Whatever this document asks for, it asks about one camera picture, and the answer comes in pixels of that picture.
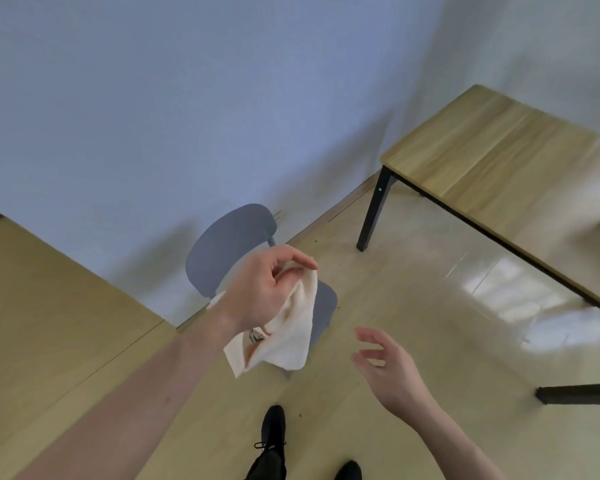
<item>black pants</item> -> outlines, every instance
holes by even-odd
[[[274,450],[267,450],[253,462],[246,480],[285,480],[286,476],[287,469],[280,455]]]

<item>person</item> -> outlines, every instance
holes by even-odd
[[[316,262],[290,246],[251,254],[219,302],[183,334],[140,366],[48,446],[16,477],[32,479],[133,479],[160,443],[176,414],[223,348],[241,331],[263,326],[278,314],[302,270],[283,270],[295,261],[309,269]],[[352,361],[378,401],[414,428],[447,480],[503,479],[499,469],[440,409],[412,358],[382,331],[357,328],[363,349]],[[383,366],[369,359],[383,360]],[[267,412],[257,446],[262,453],[249,480],[284,480],[285,417],[281,406]],[[337,480],[360,480],[354,461]]]

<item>chair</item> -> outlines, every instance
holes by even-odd
[[[215,297],[220,282],[241,257],[264,242],[276,245],[273,234],[277,229],[269,209],[257,203],[220,217],[204,231],[187,256],[185,270],[189,281],[202,296]],[[337,304],[335,291],[318,281],[309,348],[331,323]]]

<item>black table leg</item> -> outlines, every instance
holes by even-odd
[[[380,170],[380,176],[376,183],[376,190],[374,190],[374,195],[371,197],[367,217],[365,217],[365,222],[362,224],[362,231],[360,231],[360,237],[358,238],[358,243],[356,245],[360,251],[364,251],[369,245],[371,234],[374,232],[376,221],[378,220],[378,216],[384,205],[384,199],[386,199],[389,188],[391,188],[391,185],[393,185],[394,182],[395,177],[393,176],[393,172],[383,166],[382,170]]]
[[[543,404],[600,404],[600,384],[538,387],[536,397]]]

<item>black shoe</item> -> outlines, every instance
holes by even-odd
[[[338,471],[334,480],[362,480],[360,465],[353,460],[349,460]]]
[[[275,450],[282,458],[282,464],[285,464],[285,430],[287,423],[285,421],[285,411],[282,406],[276,404],[267,411],[262,421],[261,437],[262,441],[256,443],[256,448],[262,448],[263,451]]]

